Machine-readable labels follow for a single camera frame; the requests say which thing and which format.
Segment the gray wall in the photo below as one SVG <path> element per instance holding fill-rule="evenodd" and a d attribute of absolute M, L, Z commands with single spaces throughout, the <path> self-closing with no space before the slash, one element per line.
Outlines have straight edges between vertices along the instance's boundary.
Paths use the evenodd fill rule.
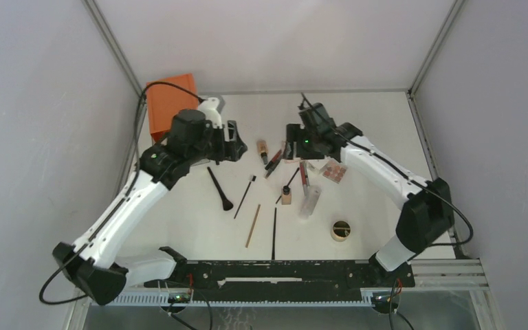
<path fill-rule="evenodd" d="M 528 1 L 469 1 L 417 97 L 508 329 L 528 327 Z"/>
<path fill-rule="evenodd" d="M 98 3 L 141 83 L 192 72 L 205 92 L 407 88 L 453 1 Z"/>
<path fill-rule="evenodd" d="M 135 103 L 81 2 L 0 1 L 0 329 L 61 327 L 51 251 L 111 201 Z"/>

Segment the white table surface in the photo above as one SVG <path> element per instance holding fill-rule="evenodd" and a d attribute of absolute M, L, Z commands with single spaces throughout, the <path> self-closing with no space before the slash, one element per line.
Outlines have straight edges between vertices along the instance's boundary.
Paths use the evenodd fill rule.
<path fill-rule="evenodd" d="M 406 96 L 402 92 L 309 93 L 311 102 L 321 102 L 337 125 L 350 122 L 383 152 L 424 177 L 430 177 L 424 152 Z M 175 187 L 144 216 L 126 240 L 120 256 L 171 246 L 190 260 L 270 260 L 275 202 L 298 163 L 282 163 L 268 179 L 256 152 L 256 141 L 266 140 L 269 157 L 281 147 L 285 127 L 300 123 L 298 94 L 250 94 L 224 96 L 224 120 L 236 120 L 248 152 L 237 163 L 214 162 L 193 166 Z M 151 145 L 147 119 L 142 128 L 141 151 Z M 221 200 L 206 170 L 214 171 L 224 193 L 234 203 L 223 211 Z M 238 217 L 233 219 L 248 184 L 256 175 Z M 276 259 L 368 259 L 394 234 L 399 210 L 361 173 L 348 170 L 340 184 L 309 172 L 311 184 L 322 188 L 318 205 L 308 219 L 298 218 L 303 187 L 297 175 L 292 204 L 280 203 L 276 223 Z M 246 239 L 256 207 L 261 209 L 249 248 Z M 344 220 L 351 226 L 345 242 L 331 238 L 331 226 Z M 449 242 L 444 234 L 437 242 Z M 418 259 L 454 259 L 451 247 L 431 247 Z"/>

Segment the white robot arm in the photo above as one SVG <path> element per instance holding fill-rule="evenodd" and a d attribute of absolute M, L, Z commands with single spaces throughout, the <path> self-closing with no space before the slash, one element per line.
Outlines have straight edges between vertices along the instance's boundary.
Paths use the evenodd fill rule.
<path fill-rule="evenodd" d="M 219 115 L 222 106 L 222 99 L 208 98 L 197 110 L 180 111 L 167 144 L 143 152 L 137 170 L 90 229 L 73 244 L 54 248 L 65 277 L 99 305 L 110 303 L 124 287 L 168 278 L 175 269 L 167 247 L 129 258 L 116 254 L 143 215 L 189 173 L 192 164 L 205 158 L 236 162 L 247 151 L 235 121 L 228 121 L 226 141 Z"/>
<path fill-rule="evenodd" d="M 432 194 L 450 201 L 450 189 L 442 179 L 430 182 L 401 167 L 353 125 L 336 126 L 320 103 L 301 105 L 299 115 L 304 128 L 287 125 L 288 158 L 332 157 L 367 176 L 401 210 L 396 234 L 369 260 L 381 277 L 424 251 L 454 225 L 451 207 Z"/>

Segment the aluminum frame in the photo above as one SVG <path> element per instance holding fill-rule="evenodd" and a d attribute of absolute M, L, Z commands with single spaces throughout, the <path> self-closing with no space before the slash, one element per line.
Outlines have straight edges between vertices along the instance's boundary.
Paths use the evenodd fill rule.
<path fill-rule="evenodd" d="M 108 44 L 110 50 L 112 51 L 115 59 L 117 60 L 121 70 L 124 72 L 127 80 L 130 82 L 133 90 L 137 95 L 140 94 L 142 88 L 134 74 L 124 52 L 120 49 L 120 46 L 113 35 L 108 23 L 106 22 L 103 14 L 96 3 L 96 0 L 82 0 L 85 8 L 90 13 L 94 23 L 98 26 L 100 30 L 101 37 Z M 450 11 L 445 18 L 444 24 L 442 25 L 439 33 L 432 44 L 427 57 L 424 59 L 419 71 L 412 82 L 412 86 L 406 92 L 408 98 L 408 104 L 410 110 L 412 111 L 412 116 L 414 117 L 415 125 L 422 143 L 423 151 L 426 156 L 426 161 L 428 163 L 428 168 L 432 178 L 438 177 L 438 170 L 436 159 L 432 154 L 432 150 L 429 145 L 429 139 L 424 131 L 424 128 L 421 123 L 421 118 L 419 116 L 418 108 L 416 107 L 414 101 L 414 95 L 416 94 L 421 82 L 424 79 L 424 76 L 428 73 L 433 60 L 435 59 L 438 51 L 443 45 L 444 40 L 448 36 L 448 33 L 456 21 L 460 11 L 462 10 L 466 0 L 456 0 Z M 385 90 L 362 90 L 362 91 L 385 91 Z M 314 92 L 327 92 L 334 93 L 339 91 L 314 91 Z M 142 128 L 142 123 L 144 118 L 144 107 L 136 110 L 136 118 L 138 118 L 138 126 L 135 128 L 137 133 L 140 132 Z M 120 178 L 117 191 L 120 190 L 120 187 L 124 184 L 126 175 L 129 173 L 130 166 L 133 161 L 134 156 L 134 144 L 131 144 L 127 157 L 124 163 L 124 175 Z M 414 292 L 426 292 L 426 291 L 468 291 L 470 292 L 472 303 L 474 305 L 475 314 L 478 319 L 479 326 L 481 330 L 490 330 L 490 329 L 499 329 L 503 330 L 504 326 L 501 322 L 501 317 L 499 316 L 498 310 L 492 298 L 487 279 L 484 274 L 484 269 L 479 260 L 420 260 L 412 262 L 412 270 L 415 274 L 416 287 L 405 288 L 406 291 Z M 389 291 L 390 288 L 371 288 L 371 289 L 361 289 L 360 290 L 360 300 L 357 302 L 340 302 L 340 303 L 314 303 L 311 304 L 288 304 L 288 303 L 278 303 L 275 302 L 266 302 L 266 306 L 273 305 L 279 307 L 297 307 L 297 306 L 368 306 L 368 299 L 376 292 Z M 171 294 L 176 294 L 179 290 L 171 291 Z M 79 289 L 74 291 L 75 296 L 82 294 Z M 159 304 L 166 303 L 169 293 L 165 291 L 158 291 L 156 289 L 148 289 L 144 287 L 132 287 L 126 289 L 122 292 L 119 297 L 115 299 L 109 306 L 157 306 Z M 91 306 L 92 300 L 90 298 L 84 298 L 73 302 L 66 316 L 66 320 L 63 326 L 63 329 L 71 330 L 81 330 L 84 328 L 86 315 L 88 308 Z M 196 302 L 196 305 L 202 305 L 202 302 Z M 219 306 L 218 302 L 212 304 L 214 306 Z"/>

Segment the tape roll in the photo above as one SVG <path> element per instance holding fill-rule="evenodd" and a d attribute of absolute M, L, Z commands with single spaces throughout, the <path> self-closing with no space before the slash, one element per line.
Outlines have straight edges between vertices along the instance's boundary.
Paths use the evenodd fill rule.
<path fill-rule="evenodd" d="M 331 237 L 337 242 L 343 242 L 351 234 L 351 226 L 343 220 L 336 221 L 331 227 Z"/>

